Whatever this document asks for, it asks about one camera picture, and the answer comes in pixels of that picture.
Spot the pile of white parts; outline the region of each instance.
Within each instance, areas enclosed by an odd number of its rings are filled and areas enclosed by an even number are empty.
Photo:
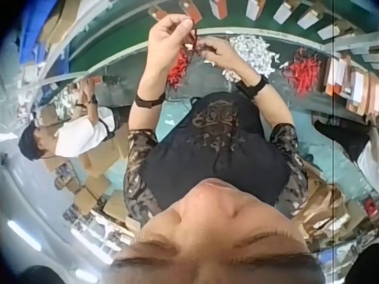
[[[255,69],[259,74],[265,75],[267,78],[275,69],[271,67],[272,61],[279,63],[279,54],[268,50],[270,46],[262,37],[255,37],[254,35],[238,35],[229,38],[230,45],[237,51],[237,54],[250,66]],[[223,75],[229,82],[238,82],[241,78],[230,70],[224,70]]]

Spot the nose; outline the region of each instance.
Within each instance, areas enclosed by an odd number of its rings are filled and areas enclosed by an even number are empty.
[[[230,220],[235,216],[234,189],[221,180],[206,180],[194,187],[181,201],[179,214],[183,222],[194,220],[197,224],[215,220]]]

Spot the hand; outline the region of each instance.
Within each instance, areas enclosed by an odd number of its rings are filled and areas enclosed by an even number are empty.
[[[89,101],[95,93],[95,83],[92,78],[85,78],[81,81],[81,92],[85,94]]]
[[[149,33],[145,71],[168,74],[193,26],[192,19],[181,14],[169,14],[157,22]]]
[[[226,40],[207,37],[198,42],[197,48],[202,50],[201,55],[205,59],[214,62],[220,68],[235,71],[238,65],[245,64]]]

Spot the black cap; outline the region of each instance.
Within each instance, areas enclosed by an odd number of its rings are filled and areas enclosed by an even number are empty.
[[[20,148],[21,154],[31,161],[38,160],[43,156],[43,151],[38,148],[34,138],[35,129],[34,121],[30,122],[18,141],[18,148]]]

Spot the eye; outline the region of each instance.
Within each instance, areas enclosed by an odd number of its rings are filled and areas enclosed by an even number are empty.
[[[165,249],[165,250],[175,249],[175,247],[169,244],[168,242],[157,241],[157,240],[152,240],[148,238],[135,238],[131,244],[132,245],[145,244],[148,246],[159,247],[160,249]]]

